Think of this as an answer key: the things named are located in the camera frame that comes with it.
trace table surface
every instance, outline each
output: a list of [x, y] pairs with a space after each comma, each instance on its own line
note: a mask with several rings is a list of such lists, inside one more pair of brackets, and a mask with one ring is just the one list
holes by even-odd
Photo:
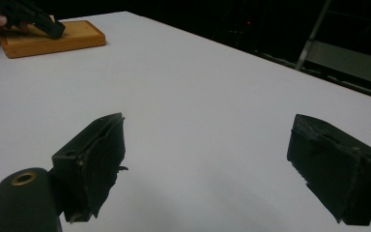
[[107, 45], [8, 59], [0, 181], [122, 112], [129, 171], [69, 231], [371, 231], [337, 223], [286, 160], [296, 114], [371, 146], [371, 97], [121, 12], [84, 17]]

